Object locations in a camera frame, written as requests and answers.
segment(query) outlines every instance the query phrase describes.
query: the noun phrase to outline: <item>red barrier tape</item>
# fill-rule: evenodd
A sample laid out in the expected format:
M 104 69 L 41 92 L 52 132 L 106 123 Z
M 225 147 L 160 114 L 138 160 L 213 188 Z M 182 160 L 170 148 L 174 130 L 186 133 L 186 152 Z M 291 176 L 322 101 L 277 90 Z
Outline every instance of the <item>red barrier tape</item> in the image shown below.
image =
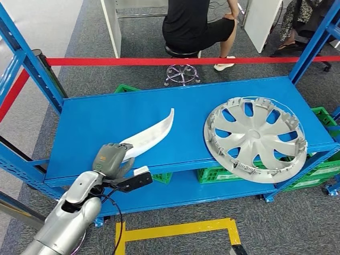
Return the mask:
M 294 63 L 298 57 L 238 57 L 226 58 L 47 58 L 47 62 L 57 66 L 111 66 L 111 65 L 213 65 L 213 64 L 270 64 Z M 315 57 L 314 62 L 340 61 L 340 56 Z
M 4 102 L 0 106 L 0 122 L 2 122 L 4 117 L 8 113 L 11 106 L 14 102 L 14 100 L 19 95 L 21 89 L 23 88 L 25 83 L 29 78 L 25 69 L 21 71 L 21 73 L 17 77 L 17 79 L 13 84 L 10 91 L 5 98 Z

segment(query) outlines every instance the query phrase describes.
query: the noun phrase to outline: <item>lower shelf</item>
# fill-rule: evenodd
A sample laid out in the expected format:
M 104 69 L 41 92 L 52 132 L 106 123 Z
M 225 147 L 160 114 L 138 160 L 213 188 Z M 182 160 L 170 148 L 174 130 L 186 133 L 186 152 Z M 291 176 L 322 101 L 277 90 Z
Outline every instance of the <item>lower shelf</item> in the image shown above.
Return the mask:
M 114 193 L 112 198 L 117 202 L 121 212 L 135 213 L 193 203 L 253 196 L 274 191 L 273 184 L 262 184 L 246 180 L 200 184 L 195 171 L 173 173 L 170 184 L 153 182 L 148 186 L 130 193 Z M 118 211 L 110 201 L 103 205 L 99 215 L 115 215 Z

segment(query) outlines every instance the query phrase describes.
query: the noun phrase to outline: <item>blue shelf board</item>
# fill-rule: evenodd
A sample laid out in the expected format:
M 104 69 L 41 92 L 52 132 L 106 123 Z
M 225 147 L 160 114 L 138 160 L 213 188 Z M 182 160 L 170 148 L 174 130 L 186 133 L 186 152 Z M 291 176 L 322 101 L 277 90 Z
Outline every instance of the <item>blue shelf board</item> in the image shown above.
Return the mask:
M 327 27 L 327 31 L 338 40 L 340 40 L 340 28 L 335 26 L 334 24 L 329 24 Z
M 130 193 L 115 192 L 114 199 L 122 213 L 154 210 L 174 206 L 191 205 L 231 198 L 254 196 L 274 191 L 273 184 L 242 181 L 200 184 L 196 171 L 173 173 L 169 184 L 154 181 Z M 100 217 L 117 214 L 115 207 L 106 201 Z
M 91 170 L 102 145 L 149 128 L 167 117 L 170 108 L 175 108 L 175 115 L 169 135 L 136 158 L 134 167 L 147 165 L 158 174 L 218 166 L 204 140 L 205 120 L 228 99 L 246 96 L 272 98 L 289 107 L 304 127 L 308 152 L 336 146 L 288 77 L 69 98 L 63 107 L 45 182 L 72 184 Z

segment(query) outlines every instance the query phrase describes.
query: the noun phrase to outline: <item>white panel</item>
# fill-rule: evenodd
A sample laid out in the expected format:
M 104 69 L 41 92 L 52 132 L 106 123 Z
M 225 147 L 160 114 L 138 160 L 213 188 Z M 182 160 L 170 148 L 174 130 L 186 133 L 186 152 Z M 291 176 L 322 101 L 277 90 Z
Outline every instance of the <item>white panel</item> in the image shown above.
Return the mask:
M 115 57 L 121 57 L 121 34 L 118 21 L 115 0 L 100 0 L 105 19 L 108 25 L 109 34 L 114 48 Z
M 335 49 L 338 49 L 338 47 L 340 45 L 340 41 L 339 40 L 334 40 L 334 41 L 332 41 L 330 44 L 332 47 L 334 47 Z
M 115 2 L 118 9 L 167 6 L 167 0 L 115 0 Z
M 259 53 L 262 51 L 282 0 L 251 0 L 244 25 Z

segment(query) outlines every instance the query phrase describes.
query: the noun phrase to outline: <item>cable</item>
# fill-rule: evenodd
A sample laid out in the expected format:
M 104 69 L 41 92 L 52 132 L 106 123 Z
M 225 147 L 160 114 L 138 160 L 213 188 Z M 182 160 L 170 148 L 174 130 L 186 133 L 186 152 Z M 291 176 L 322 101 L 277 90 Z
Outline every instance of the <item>cable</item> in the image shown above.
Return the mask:
M 115 191 L 116 191 L 116 190 L 112 190 L 109 194 L 112 194 Z M 119 233 L 119 237 L 118 237 L 118 239 L 117 241 L 117 244 L 115 246 L 114 251 L 112 253 L 112 255 L 115 255 L 115 253 L 118 249 L 119 243 L 121 242 L 121 235 L 123 234 L 123 215 L 121 214 L 121 211 L 119 208 L 119 206 L 118 206 L 118 204 L 115 201 L 114 201 L 113 199 L 112 199 L 111 197 L 109 197 L 108 195 L 105 195 L 105 194 L 100 194 L 100 195 L 97 195 L 96 197 L 105 197 L 105 200 L 102 201 L 102 203 L 103 203 L 104 201 L 106 201 L 106 200 L 109 199 L 109 200 L 111 201 L 111 203 L 113 206 L 115 206 L 118 209 L 118 211 L 119 212 L 119 216 L 121 217 L 121 231 Z
M 282 10 L 283 10 L 283 1 L 281 2 L 281 10 L 280 11 L 279 17 L 276 21 L 275 25 L 274 25 L 274 27 L 271 29 L 271 31 L 274 31 L 274 29 L 275 29 L 275 27 L 277 25 L 277 23 L 279 23 L 279 20 L 281 17 L 281 14 L 282 14 Z
M 118 188 L 117 188 L 117 187 L 112 187 L 112 190 L 110 193 L 109 193 L 107 195 L 102 194 L 102 195 L 106 196 L 104 198 L 104 200 L 102 201 L 102 203 L 104 203 L 105 201 L 108 200 L 111 195 L 112 195 L 114 192 L 117 191 L 118 189 Z

